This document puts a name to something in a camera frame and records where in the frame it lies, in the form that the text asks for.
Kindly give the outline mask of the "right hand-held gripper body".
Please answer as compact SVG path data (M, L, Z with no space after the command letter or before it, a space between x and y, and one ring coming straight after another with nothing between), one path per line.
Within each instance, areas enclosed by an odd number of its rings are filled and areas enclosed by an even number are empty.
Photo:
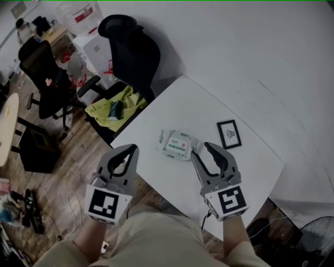
M204 186L200 194L219 222L242 215L249 208L242 192L240 172L216 185L211 183Z

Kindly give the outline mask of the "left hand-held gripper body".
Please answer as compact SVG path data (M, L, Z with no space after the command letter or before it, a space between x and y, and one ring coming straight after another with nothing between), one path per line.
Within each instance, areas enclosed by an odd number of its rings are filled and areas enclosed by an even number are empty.
M133 194L116 182L107 182L99 173L92 174L86 187L84 212L92 219L118 225L128 212Z

